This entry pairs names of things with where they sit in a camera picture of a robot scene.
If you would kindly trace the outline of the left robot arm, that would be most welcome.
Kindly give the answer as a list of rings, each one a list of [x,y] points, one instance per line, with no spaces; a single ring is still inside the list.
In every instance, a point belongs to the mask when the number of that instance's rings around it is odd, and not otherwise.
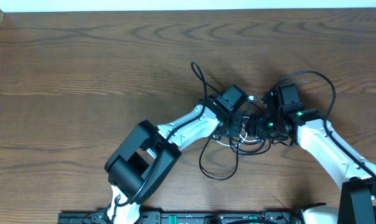
[[[140,122],[104,166],[113,197],[104,215],[107,223],[135,223],[140,205],[159,188],[183,149],[217,131],[239,130],[240,121],[233,117],[247,99],[232,85],[221,95],[206,96],[175,121],[157,126]]]

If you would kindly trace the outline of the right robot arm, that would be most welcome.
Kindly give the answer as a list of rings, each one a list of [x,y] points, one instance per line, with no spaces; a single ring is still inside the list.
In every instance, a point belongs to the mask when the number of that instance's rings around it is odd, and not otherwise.
[[[280,85],[263,97],[266,114],[250,116],[250,137],[283,143],[290,140],[308,151],[341,191],[339,206],[317,203],[296,212],[292,223],[376,223],[376,165],[343,140],[317,109],[307,110],[297,86]]]

